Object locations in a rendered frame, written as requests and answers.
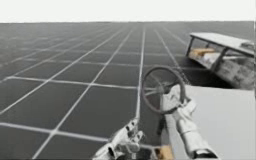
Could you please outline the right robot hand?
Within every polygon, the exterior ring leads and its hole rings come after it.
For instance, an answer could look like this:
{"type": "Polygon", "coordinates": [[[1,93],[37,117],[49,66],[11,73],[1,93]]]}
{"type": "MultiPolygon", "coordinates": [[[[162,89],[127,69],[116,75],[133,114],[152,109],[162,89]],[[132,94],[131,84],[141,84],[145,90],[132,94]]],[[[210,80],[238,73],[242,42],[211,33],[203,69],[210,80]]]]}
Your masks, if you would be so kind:
{"type": "Polygon", "coordinates": [[[187,95],[183,95],[178,85],[175,85],[167,94],[163,95],[162,109],[167,114],[191,116],[196,107],[195,100],[187,95]]]}

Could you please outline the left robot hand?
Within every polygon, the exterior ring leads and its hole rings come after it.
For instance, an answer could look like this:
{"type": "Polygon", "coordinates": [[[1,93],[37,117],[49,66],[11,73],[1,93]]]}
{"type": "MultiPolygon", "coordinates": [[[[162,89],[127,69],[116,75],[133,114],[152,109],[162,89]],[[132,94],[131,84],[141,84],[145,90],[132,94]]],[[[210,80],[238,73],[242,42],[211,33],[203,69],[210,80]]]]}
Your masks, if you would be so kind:
{"type": "Polygon", "coordinates": [[[117,154],[137,153],[140,150],[140,141],[144,132],[138,129],[139,119],[131,119],[124,127],[119,129],[111,140],[117,154]]]}

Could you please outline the dark steering wheel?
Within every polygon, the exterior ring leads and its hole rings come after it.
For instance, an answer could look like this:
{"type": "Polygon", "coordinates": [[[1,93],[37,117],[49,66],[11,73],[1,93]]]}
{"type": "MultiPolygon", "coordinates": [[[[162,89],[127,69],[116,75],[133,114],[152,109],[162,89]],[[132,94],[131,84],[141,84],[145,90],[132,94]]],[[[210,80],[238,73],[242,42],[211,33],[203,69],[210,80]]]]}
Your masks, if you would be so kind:
{"type": "Polygon", "coordinates": [[[168,66],[154,66],[146,71],[142,79],[141,97],[145,104],[155,113],[164,115],[163,95],[178,85],[181,93],[186,95],[183,78],[168,66]]]}

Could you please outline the grey table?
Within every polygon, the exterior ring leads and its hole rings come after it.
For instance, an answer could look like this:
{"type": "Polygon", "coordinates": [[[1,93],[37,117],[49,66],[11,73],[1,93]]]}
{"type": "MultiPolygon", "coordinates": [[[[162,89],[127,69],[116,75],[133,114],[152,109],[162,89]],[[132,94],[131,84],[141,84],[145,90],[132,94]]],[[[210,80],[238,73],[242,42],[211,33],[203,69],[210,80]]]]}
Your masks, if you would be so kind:
{"type": "MultiPolygon", "coordinates": [[[[191,115],[200,134],[218,155],[207,160],[256,160],[256,108],[252,91],[188,86],[197,104],[191,115]]],[[[166,116],[175,160],[188,157],[176,128],[175,114],[166,116]]]]}

